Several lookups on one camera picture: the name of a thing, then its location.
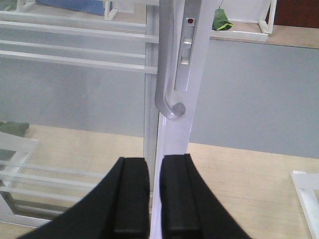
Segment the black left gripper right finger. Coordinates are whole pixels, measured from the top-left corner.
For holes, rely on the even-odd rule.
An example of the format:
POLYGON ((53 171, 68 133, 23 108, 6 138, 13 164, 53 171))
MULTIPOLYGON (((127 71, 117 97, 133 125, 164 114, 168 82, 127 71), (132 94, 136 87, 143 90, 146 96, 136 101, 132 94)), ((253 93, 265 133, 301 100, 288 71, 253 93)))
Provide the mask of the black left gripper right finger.
POLYGON ((164 239, 247 239, 197 171, 190 154, 166 155, 160 170, 164 239))

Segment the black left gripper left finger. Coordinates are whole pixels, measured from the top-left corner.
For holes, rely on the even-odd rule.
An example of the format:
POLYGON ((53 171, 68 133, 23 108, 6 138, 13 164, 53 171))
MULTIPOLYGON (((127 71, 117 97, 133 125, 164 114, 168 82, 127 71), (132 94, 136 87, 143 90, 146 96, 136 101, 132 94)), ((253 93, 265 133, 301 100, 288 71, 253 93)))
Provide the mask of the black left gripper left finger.
POLYGON ((120 157, 77 204, 23 239, 147 239, 150 179, 144 158, 120 157))

